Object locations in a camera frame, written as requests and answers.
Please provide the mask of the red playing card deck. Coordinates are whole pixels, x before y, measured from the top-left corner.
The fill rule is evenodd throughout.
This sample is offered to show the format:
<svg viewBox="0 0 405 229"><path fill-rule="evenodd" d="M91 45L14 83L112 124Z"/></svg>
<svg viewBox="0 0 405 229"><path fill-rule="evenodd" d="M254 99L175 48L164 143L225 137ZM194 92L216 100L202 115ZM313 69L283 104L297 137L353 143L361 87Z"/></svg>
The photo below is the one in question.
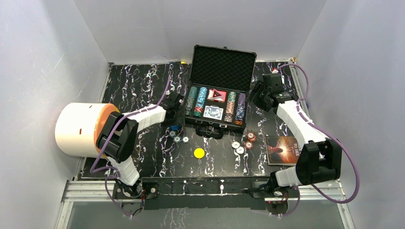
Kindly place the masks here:
<svg viewBox="0 0 405 229"><path fill-rule="evenodd" d="M210 89L208 91L207 99L210 101L221 102L224 103L227 96L226 91Z"/></svg>

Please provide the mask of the blue playing card deck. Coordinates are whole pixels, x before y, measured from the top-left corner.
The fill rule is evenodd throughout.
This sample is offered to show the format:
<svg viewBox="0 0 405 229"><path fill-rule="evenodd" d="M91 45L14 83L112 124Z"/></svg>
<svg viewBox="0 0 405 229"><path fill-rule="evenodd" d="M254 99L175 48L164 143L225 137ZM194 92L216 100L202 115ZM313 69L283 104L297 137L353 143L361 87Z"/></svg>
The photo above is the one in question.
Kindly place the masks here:
<svg viewBox="0 0 405 229"><path fill-rule="evenodd" d="M223 113L223 108L220 108L218 106L206 106L204 109L203 117L214 120L222 120Z"/></svg>

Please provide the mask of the red triangle warning card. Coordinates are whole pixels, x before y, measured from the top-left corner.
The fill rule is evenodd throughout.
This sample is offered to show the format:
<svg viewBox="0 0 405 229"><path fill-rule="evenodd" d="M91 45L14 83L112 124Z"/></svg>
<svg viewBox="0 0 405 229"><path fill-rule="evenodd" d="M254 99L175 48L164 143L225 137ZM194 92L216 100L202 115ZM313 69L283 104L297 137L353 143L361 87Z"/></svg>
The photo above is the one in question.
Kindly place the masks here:
<svg viewBox="0 0 405 229"><path fill-rule="evenodd" d="M211 100L222 100L222 98L223 98L223 95L219 91L217 91L215 89L211 90L211 92L210 92Z"/></svg>

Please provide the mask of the red 5 chip stack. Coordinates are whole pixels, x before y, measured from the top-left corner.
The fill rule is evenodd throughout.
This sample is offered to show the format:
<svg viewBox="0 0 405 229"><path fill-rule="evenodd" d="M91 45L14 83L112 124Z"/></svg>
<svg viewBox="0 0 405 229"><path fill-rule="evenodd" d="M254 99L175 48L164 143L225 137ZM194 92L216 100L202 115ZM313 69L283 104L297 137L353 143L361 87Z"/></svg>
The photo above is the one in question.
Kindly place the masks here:
<svg viewBox="0 0 405 229"><path fill-rule="evenodd" d="M254 132L247 132L246 137L250 142L256 141L256 135Z"/></svg>

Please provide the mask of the red 5 chip single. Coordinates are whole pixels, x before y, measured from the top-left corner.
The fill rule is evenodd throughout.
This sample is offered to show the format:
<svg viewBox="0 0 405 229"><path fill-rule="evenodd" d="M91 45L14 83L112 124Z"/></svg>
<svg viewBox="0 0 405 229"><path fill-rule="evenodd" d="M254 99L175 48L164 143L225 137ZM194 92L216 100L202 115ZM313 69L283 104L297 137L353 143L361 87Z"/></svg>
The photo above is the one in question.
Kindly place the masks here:
<svg viewBox="0 0 405 229"><path fill-rule="evenodd" d="M254 145L253 145L253 143L251 141L246 141L244 143L244 146L245 146L246 149L252 149Z"/></svg>

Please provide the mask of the yellow round button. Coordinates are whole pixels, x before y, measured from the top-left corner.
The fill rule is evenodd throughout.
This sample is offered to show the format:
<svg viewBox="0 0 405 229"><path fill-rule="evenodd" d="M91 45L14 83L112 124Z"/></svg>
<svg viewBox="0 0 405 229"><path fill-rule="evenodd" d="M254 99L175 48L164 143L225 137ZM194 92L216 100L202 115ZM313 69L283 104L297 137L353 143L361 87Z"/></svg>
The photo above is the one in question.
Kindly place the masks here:
<svg viewBox="0 0 405 229"><path fill-rule="evenodd" d="M197 159L201 159L205 156L205 150L203 148L197 148L194 150L193 155Z"/></svg>

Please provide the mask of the blue small blind button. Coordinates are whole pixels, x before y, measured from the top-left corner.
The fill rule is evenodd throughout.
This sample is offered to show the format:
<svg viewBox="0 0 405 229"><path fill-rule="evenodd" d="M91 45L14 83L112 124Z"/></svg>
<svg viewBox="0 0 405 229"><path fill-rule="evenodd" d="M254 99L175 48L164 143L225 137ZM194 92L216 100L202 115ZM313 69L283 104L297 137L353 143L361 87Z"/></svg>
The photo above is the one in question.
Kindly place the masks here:
<svg viewBox="0 0 405 229"><path fill-rule="evenodd" d="M174 125L170 126L170 129L174 130L174 131L177 131L179 128L180 128L180 126L178 126L178 125L177 126L174 126Z"/></svg>

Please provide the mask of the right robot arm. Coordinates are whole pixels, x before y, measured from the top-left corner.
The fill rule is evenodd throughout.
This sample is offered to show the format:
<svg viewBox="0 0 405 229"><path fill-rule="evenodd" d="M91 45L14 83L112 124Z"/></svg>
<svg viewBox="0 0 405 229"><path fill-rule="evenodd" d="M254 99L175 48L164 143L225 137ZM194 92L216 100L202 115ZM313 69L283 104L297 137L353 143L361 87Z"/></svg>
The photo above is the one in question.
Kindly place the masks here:
<svg viewBox="0 0 405 229"><path fill-rule="evenodd" d="M301 109L298 96L284 89L281 74L264 74L247 100L264 111L273 111L288 126L300 147L294 166L272 172L266 184L251 188L251 191L264 189L280 198L287 193L288 187L340 178L342 147L313 127L313 122Z"/></svg>

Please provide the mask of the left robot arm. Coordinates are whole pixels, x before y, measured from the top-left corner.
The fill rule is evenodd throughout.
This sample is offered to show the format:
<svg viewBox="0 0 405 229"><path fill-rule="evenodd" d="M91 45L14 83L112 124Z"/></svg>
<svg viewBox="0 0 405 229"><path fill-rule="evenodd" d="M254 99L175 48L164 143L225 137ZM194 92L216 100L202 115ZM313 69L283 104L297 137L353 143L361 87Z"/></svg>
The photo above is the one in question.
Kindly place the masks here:
<svg viewBox="0 0 405 229"><path fill-rule="evenodd" d="M151 104L131 113L114 111L108 115L96 139L96 147L118 172L117 179L125 184L124 192L130 198L140 197L143 191L143 186L138 182L139 172L131 156L138 132L155 124L178 125L183 103L183 95L171 92L159 104Z"/></svg>

